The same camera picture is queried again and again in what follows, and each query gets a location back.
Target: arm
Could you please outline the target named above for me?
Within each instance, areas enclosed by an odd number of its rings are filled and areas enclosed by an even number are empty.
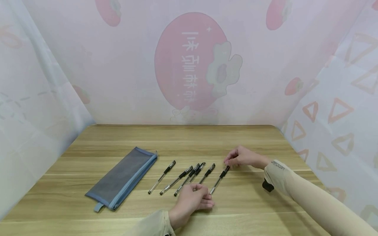
[[[174,230],[184,226],[194,211],[212,209],[213,206],[214,202],[206,186],[187,184],[170,211],[156,211],[137,223],[124,236],[175,236]]]
[[[168,211],[159,210],[139,221],[124,236],[175,236]]]
[[[285,164],[274,160],[265,169],[265,179],[291,197],[332,236],[378,236],[378,233],[332,195],[303,179]]]

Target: wood grain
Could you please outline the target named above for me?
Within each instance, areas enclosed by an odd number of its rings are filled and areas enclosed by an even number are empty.
[[[223,158],[237,145],[278,159],[321,186],[310,168],[273,126],[127,126],[88,127],[0,223],[1,235],[122,235],[152,212],[171,208],[179,184],[163,196],[160,190],[198,162],[215,170],[204,184],[211,188],[222,172]],[[132,193],[112,212],[95,213],[95,201],[84,194],[135,146],[160,157]],[[156,190],[148,190],[176,160]],[[204,171],[194,181],[199,181]],[[232,169],[215,190],[211,212],[196,212],[177,235],[328,235],[295,202],[276,190],[265,191],[263,172]]]

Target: hand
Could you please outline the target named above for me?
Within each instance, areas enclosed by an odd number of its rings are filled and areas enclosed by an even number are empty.
[[[196,210],[212,209],[214,202],[202,184],[187,184],[180,191],[176,205],[168,212],[173,230],[184,226]]]
[[[267,156],[257,154],[243,146],[238,146],[230,151],[224,159],[224,163],[229,166],[251,165],[254,168],[264,169],[271,160]]]

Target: gray mesh pouch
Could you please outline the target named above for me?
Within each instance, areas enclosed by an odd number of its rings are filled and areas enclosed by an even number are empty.
[[[85,195],[96,201],[94,211],[103,206],[115,211],[155,163],[157,153],[135,147]]]

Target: wrist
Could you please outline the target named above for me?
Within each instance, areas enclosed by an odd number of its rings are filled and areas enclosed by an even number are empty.
[[[185,215],[177,208],[177,206],[168,211],[168,216],[173,230],[184,226],[184,224],[187,222],[187,220],[185,220]]]
[[[269,163],[271,163],[271,162],[272,162],[272,160],[269,157],[261,156],[258,168],[264,170],[265,167],[267,167],[267,165],[269,165]]]
[[[177,228],[179,228],[178,215],[177,215],[177,212],[174,210],[174,208],[168,211],[168,217],[169,217],[169,222],[172,229],[176,230]]]

